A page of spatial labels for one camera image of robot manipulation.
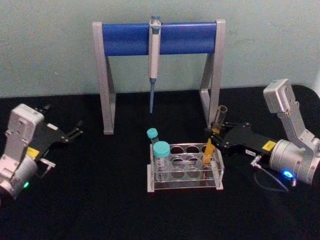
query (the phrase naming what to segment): black table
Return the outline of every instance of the black table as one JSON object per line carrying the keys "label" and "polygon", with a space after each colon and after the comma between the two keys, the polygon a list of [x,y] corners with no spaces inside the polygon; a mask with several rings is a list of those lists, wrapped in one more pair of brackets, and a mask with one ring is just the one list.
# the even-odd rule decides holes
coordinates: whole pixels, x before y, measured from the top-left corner
{"label": "black table", "polygon": [[[222,89],[227,121],[252,123],[254,132],[286,139],[269,113],[263,87]],[[320,136],[320,101],[294,86],[306,127]],[[289,193],[270,192],[253,179],[252,160],[224,158],[223,191],[174,189],[147,193],[149,139],[205,142],[198,91],[157,92],[154,115],[148,93],[117,95],[114,135],[103,135],[98,95],[0,99],[0,153],[9,114],[19,103],[52,104],[46,122],[68,132],[83,120],[84,134],[65,149],[50,151],[56,163],[43,179],[30,181],[14,205],[0,210],[0,239],[320,239],[320,192],[299,182]],[[264,173],[258,178],[272,186]]]}

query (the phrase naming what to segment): robotic arm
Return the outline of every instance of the robotic arm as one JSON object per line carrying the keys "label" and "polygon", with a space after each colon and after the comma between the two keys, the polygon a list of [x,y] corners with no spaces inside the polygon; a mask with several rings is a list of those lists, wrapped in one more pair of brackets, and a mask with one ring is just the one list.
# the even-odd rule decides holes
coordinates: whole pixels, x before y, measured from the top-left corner
{"label": "robotic arm", "polygon": [[253,133],[248,122],[226,122],[221,134],[206,130],[214,145],[225,156],[249,155],[256,160],[253,165],[262,161],[293,180],[320,187],[320,140],[306,129],[288,79],[272,82],[263,94],[270,112],[277,113],[281,119],[289,141]]}
{"label": "robotic arm", "polygon": [[4,154],[0,158],[0,206],[15,200],[40,165],[45,165],[43,177],[56,165],[43,158],[57,142],[67,144],[83,132],[79,126],[68,134],[51,123],[44,122],[44,111],[20,104],[11,111]]}
{"label": "robotic arm", "polygon": [[280,140],[270,157],[271,169],[290,171],[304,183],[317,185],[314,179],[320,161],[320,140],[305,127],[299,102],[288,79],[272,82],[263,91],[269,111],[281,119],[289,141]]}

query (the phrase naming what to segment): pipette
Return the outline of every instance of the pipette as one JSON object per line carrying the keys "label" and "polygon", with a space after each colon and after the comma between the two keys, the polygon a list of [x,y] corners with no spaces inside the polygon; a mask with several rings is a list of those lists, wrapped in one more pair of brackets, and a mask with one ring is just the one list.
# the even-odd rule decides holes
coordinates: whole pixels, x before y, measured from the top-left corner
{"label": "pipette", "polygon": [[159,54],[160,54],[160,37],[161,23],[159,16],[151,16],[149,22],[149,69],[148,75],[150,80],[150,113],[154,108],[155,83],[158,75]]}

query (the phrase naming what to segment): cable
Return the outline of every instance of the cable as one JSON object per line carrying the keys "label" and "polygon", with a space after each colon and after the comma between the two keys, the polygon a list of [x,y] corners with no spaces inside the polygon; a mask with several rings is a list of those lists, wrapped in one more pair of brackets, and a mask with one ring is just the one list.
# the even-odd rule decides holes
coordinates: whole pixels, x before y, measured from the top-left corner
{"label": "cable", "polygon": [[259,169],[261,169],[262,171],[264,171],[266,174],[268,174],[270,177],[272,177],[272,179],[273,180],[275,180],[278,184],[280,184],[281,185],[281,187],[283,187],[283,189],[279,189],[279,188],[270,188],[270,187],[266,187],[266,186],[263,186],[263,185],[261,185],[259,182],[258,182],[258,180],[257,180],[257,174],[256,174],[256,172],[254,172],[254,181],[255,181],[255,183],[259,186],[259,187],[261,187],[261,188],[263,188],[263,189],[266,189],[266,190],[269,190],[269,191],[275,191],[275,192],[289,192],[289,189],[278,179],[278,178],[276,178],[275,176],[273,176],[270,172],[268,172],[267,170],[265,170],[264,168],[259,168]]}

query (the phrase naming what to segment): pipette stand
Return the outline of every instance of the pipette stand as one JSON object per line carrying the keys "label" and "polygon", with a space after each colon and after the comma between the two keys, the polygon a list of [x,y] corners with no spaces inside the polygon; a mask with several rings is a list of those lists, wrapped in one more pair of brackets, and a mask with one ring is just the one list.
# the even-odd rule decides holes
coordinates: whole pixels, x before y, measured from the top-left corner
{"label": "pipette stand", "polygon": [[[112,135],[115,126],[116,92],[108,57],[148,55],[149,24],[93,22],[92,27],[103,132],[105,135]],[[208,127],[215,119],[219,104],[225,34],[224,19],[218,19],[215,22],[163,23],[161,25],[163,40],[160,43],[160,55],[207,54],[199,93]]]}
{"label": "pipette stand", "polygon": [[221,152],[216,149],[209,164],[202,158],[206,143],[171,144],[171,153],[165,158],[165,166],[158,167],[152,144],[150,164],[147,165],[147,191],[186,188],[216,188],[223,190],[224,163]]}

